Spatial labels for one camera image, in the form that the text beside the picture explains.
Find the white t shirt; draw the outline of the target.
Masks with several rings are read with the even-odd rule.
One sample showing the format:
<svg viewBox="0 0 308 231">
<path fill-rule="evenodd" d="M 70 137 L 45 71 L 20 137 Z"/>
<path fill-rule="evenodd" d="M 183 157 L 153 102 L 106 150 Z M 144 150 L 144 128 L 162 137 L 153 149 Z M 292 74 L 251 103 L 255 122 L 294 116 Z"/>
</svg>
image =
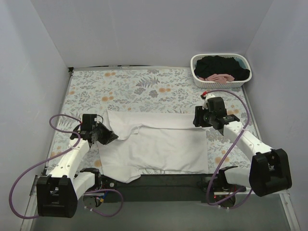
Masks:
<svg viewBox="0 0 308 231">
<path fill-rule="evenodd" d="M 209 173 L 206 130 L 193 125 L 194 114 L 107 110 L 103 118 L 117 135 L 98 145 L 105 176 L 130 183 L 142 169 Z"/>
</svg>

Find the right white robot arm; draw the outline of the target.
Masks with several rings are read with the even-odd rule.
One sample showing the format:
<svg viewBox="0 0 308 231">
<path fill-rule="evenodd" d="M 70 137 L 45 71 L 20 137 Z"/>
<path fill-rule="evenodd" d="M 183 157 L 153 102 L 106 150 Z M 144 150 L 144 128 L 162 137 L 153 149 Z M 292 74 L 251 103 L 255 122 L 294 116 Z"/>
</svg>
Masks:
<svg viewBox="0 0 308 231">
<path fill-rule="evenodd" d="M 208 188 L 214 182 L 223 191 L 235 185 L 250 188 L 257 196 L 287 190 L 292 187 L 288 155 L 283 149 L 273 149 L 250 131 L 246 130 L 239 118 L 228 115 L 224 100 L 213 94 L 201 96 L 202 106 L 195 108 L 193 124 L 196 127 L 212 127 L 237 146 L 250 161 L 248 169 L 239 167 L 217 167 Z"/>
</svg>

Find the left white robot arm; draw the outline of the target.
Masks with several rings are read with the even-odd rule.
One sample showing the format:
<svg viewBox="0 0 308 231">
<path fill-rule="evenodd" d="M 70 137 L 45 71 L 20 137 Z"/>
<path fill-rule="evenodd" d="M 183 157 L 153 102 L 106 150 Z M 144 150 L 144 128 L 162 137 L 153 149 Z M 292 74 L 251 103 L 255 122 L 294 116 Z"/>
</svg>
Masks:
<svg viewBox="0 0 308 231">
<path fill-rule="evenodd" d="M 97 114 L 83 114 L 80 124 L 70 136 L 69 150 L 62 155 L 56 167 L 46 176 L 39 177 L 37 188 L 37 210 L 41 217 L 72 218 L 78 200 L 84 194 L 99 195 L 102 204 L 108 189 L 103 188 L 99 169 L 77 169 L 95 143 L 107 145 L 118 138 L 97 120 Z"/>
</svg>

